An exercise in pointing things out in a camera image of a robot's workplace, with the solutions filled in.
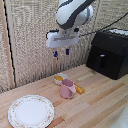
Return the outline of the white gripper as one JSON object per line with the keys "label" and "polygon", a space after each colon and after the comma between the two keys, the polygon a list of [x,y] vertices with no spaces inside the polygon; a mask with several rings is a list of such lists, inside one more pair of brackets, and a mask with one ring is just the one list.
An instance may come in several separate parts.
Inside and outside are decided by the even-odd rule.
{"label": "white gripper", "polygon": [[[77,44],[79,41],[79,36],[77,34],[73,35],[61,35],[59,32],[49,32],[47,34],[46,46],[49,48],[70,46]],[[66,49],[66,55],[69,55],[70,49]],[[58,52],[55,51],[54,57],[58,57]]]}

